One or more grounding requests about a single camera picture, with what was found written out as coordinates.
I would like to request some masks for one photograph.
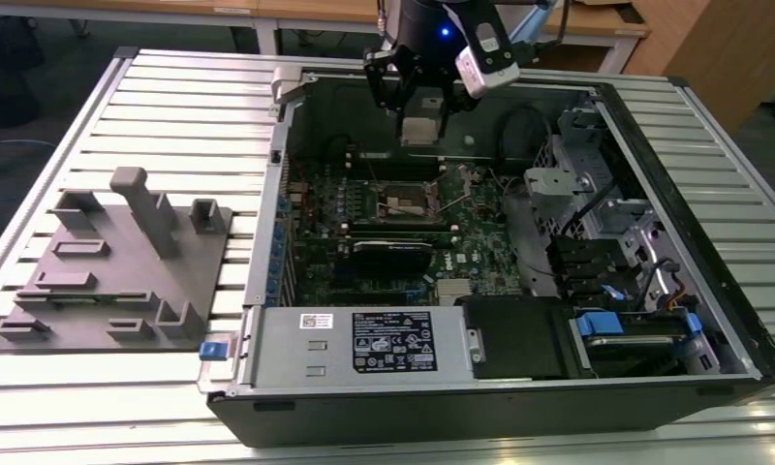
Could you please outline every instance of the gray block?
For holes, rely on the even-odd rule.
[[[132,217],[152,244],[162,259],[172,258],[179,253],[179,244],[172,237],[172,222],[162,214],[154,196],[146,188],[148,175],[143,168],[119,167],[112,175],[110,187],[120,194],[132,208]]]
[[[143,342],[155,337],[155,331],[143,318],[110,318],[107,334],[118,342]]]
[[[199,234],[224,234],[227,226],[224,217],[219,211],[219,203],[215,199],[196,199],[192,202],[190,220]]]
[[[52,253],[59,257],[106,257],[110,249],[103,239],[66,240],[58,242]]]
[[[50,327],[34,318],[24,321],[0,322],[0,335],[11,341],[46,341],[50,333]]]
[[[34,285],[40,289],[92,289],[99,278],[90,271],[42,271]]]
[[[99,211],[103,211],[103,205],[92,191],[72,190],[63,192],[63,197],[52,209],[52,213],[59,217],[66,228],[82,237],[95,234],[90,214]]]
[[[136,182],[122,183],[130,186],[122,189],[127,195],[142,185],[139,173],[135,171],[130,179]],[[0,350],[198,350],[218,286],[231,210],[204,201],[194,214],[191,207],[172,207],[166,196],[146,191],[155,218],[180,252],[162,258],[130,206],[94,205],[95,196],[87,193],[64,196],[64,206],[79,206],[66,209],[82,212],[88,223],[78,229],[70,223],[72,228],[63,226],[55,233],[34,278],[18,292],[18,307],[2,324]],[[66,218],[70,222],[75,216],[67,214]],[[199,233],[207,221],[212,227]]]
[[[179,315],[170,302],[164,300],[158,310],[155,327],[170,339],[194,339],[206,329],[206,324],[190,302],[184,304]]]

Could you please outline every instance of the aluminum extrusion table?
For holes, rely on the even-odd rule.
[[[215,197],[238,212],[210,337],[239,328],[275,119],[270,82],[285,63],[359,66],[347,60],[123,50],[0,238],[0,319],[58,228],[47,210],[59,191],[100,189],[103,202],[123,202],[104,186],[119,165],[136,165],[151,172],[148,188],[170,192],[172,204]],[[523,75],[613,82],[775,338],[775,194],[690,89],[660,77]],[[650,432],[247,449],[204,404],[200,367],[196,354],[179,353],[0,356],[0,464],[240,459],[775,464],[775,397],[708,410]],[[230,370],[216,362],[211,375],[227,380]]]

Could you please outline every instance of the blue clip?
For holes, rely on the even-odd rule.
[[[230,350],[228,342],[203,342],[198,350],[198,358],[202,361],[227,360],[228,350]]]
[[[696,315],[694,313],[686,314],[686,325],[689,326],[689,330],[693,333],[693,335],[704,331],[701,319],[698,318],[698,315]]]
[[[624,325],[616,312],[589,312],[578,317],[581,335],[597,336],[601,334],[624,334]]]
[[[601,284],[600,287],[604,288],[604,290],[606,292],[609,292],[609,294],[613,296],[613,298],[616,300],[626,300],[626,296],[624,295],[624,293],[621,291],[618,291],[616,288],[613,288],[612,286],[606,286],[605,284]]]

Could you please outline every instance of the gray floor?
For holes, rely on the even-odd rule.
[[[32,123],[0,130],[0,140],[38,139],[58,143],[72,118],[102,76],[119,46],[235,52],[236,44],[226,27],[98,22],[92,35],[78,39],[66,20],[40,19],[38,40],[47,63],[27,73],[28,83],[43,105],[43,115]],[[378,44],[375,35],[327,32],[307,38],[299,46],[294,33],[285,32],[285,52],[311,56],[359,58],[363,48]],[[242,51],[252,51],[252,31],[238,34]],[[775,189],[775,119],[761,108],[737,135],[737,141]],[[42,146],[0,146],[0,233],[15,214],[51,149]]]

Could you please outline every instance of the white label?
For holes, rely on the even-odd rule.
[[[501,49],[501,43],[497,42],[497,37],[490,37],[489,39],[479,41],[479,46],[487,52],[497,51]]]
[[[333,313],[303,313],[299,320],[301,329],[333,329],[334,328],[334,314]]]
[[[618,29],[616,31],[616,36],[644,36],[646,33],[644,31],[632,31],[630,29]]]
[[[214,11],[216,13],[232,13],[235,15],[248,15],[250,14],[250,8],[214,8]]]

